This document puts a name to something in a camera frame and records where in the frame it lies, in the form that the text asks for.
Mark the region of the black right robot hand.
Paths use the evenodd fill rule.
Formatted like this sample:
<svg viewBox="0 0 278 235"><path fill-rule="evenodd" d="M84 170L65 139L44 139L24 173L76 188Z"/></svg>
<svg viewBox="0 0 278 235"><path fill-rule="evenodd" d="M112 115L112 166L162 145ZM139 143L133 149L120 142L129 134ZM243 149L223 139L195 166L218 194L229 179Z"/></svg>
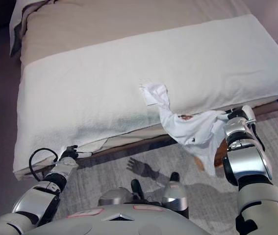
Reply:
<svg viewBox="0 0 278 235"><path fill-rule="evenodd" d="M244 106L226 110L225 113L218 115L217 118L219 120L228 121L237 117L244 118L246 121L249 122L256 122L254 111L252 107L249 105L244 105Z"/></svg>

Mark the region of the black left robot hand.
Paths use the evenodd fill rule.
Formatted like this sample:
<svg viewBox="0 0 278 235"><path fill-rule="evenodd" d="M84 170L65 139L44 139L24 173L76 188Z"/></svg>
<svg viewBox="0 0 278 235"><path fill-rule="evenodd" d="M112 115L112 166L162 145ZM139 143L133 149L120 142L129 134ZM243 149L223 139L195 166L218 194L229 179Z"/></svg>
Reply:
<svg viewBox="0 0 278 235"><path fill-rule="evenodd" d="M76 159L82 159L82 158L88 158L93 155L92 152L83 152L78 150L77 145L71 145L67 146L65 151L61 154L60 159L63 159L65 157Z"/></svg>

